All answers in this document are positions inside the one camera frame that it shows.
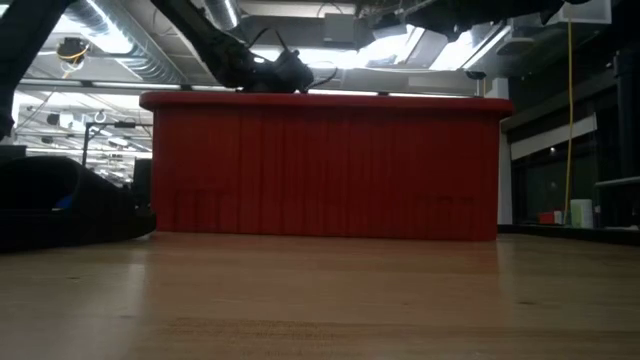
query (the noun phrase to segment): red bin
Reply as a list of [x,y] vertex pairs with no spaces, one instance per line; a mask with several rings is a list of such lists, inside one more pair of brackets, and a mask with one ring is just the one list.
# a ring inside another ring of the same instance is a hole
[[495,240],[505,100],[144,94],[158,229]]

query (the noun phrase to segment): table surface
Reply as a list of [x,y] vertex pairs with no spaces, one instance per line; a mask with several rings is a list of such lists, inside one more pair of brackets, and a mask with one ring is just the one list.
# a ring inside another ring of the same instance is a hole
[[638,359],[640,249],[156,234],[0,256],[2,359]]

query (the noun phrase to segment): wooden table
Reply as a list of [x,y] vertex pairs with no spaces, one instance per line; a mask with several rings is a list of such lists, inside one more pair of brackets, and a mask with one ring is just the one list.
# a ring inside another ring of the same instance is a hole
[[157,234],[0,257],[1,359],[639,359],[640,249]]

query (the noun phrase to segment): red container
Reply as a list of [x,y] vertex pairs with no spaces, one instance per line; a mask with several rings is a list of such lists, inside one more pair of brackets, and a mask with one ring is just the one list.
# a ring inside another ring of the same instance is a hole
[[495,240],[505,100],[148,93],[158,229]]

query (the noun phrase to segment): ceiling duct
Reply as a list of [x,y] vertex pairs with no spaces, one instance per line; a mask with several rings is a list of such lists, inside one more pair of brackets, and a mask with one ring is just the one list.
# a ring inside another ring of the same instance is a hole
[[211,22],[220,30],[229,31],[240,24],[240,8],[236,0],[204,0]]
[[80,32],[102,51],[145,82],[179,84],[185,76],[129,12],[116,0],[80,0],[65,16],[81,26]]

